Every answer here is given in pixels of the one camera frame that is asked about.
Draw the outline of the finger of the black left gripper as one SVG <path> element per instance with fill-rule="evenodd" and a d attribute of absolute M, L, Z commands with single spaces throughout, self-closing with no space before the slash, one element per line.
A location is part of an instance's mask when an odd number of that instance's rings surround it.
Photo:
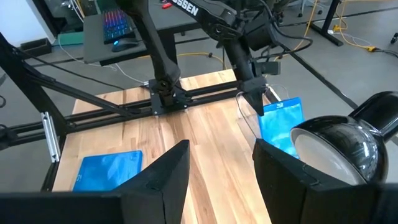
<path fill-rule="evenodd" d="M 264 115 L 263 94 L 264 88 L 252 88 L 244 90 L 244 99 L 248 102 L 251 108 L 259 115 Z"/>

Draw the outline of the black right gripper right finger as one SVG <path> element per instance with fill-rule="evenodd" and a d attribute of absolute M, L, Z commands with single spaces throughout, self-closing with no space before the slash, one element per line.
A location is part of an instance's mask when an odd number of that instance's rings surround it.
<path fill-rule="evenodd" d="M 253 161 L 272 223 L 397 224 L 397 184 L 347 184 L 263 139 Z"/>

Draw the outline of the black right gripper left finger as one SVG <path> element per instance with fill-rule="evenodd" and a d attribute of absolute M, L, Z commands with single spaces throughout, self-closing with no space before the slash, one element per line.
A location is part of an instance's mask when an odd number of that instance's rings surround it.
<path fill-rule="evenodd" d="M 180 223 L 189 174 L 185 139 L 114 190 L 1 194 L 1 223 Z"/>

